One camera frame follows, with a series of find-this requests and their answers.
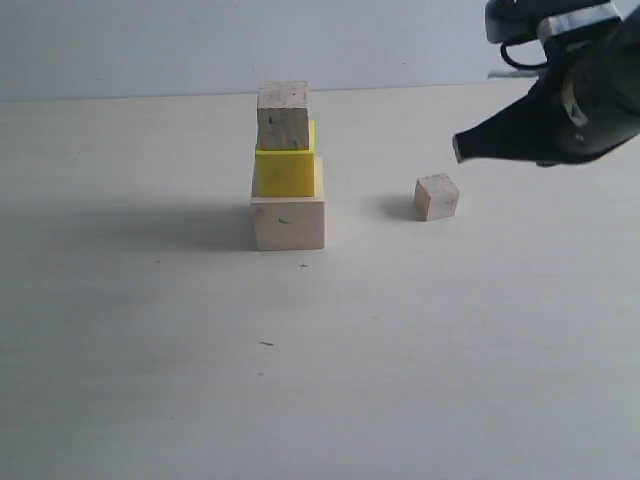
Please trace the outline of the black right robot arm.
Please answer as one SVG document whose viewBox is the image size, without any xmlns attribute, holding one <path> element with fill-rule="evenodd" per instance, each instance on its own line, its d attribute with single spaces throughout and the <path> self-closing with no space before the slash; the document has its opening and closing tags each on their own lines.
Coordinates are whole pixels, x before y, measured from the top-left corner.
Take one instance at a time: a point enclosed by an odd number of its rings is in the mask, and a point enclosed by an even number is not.
<svg viewBox="0 0 640 480">
<path fill-rule="evenodd" d="M 458 162 L 529 161 L 542 167 L 595 161 L 639 134 L 639 14 L 568 51 L 553 42 L 527 94 L 453 137 Z"/>
</svg>

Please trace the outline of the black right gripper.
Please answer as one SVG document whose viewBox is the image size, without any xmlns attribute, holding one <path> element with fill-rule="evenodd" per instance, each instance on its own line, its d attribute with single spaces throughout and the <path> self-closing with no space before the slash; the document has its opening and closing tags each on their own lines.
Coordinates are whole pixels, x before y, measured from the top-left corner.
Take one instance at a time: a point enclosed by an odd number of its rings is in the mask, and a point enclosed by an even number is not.
<svg viewBox="0 0 640 480">
<path fill-rule="evenodd" d="M 599 159 L 639 134 L 639 46 L 544 46 L 549 66 L 527 94 L 456 133 L 456 161 L 541 167 Z"/>
</svg>

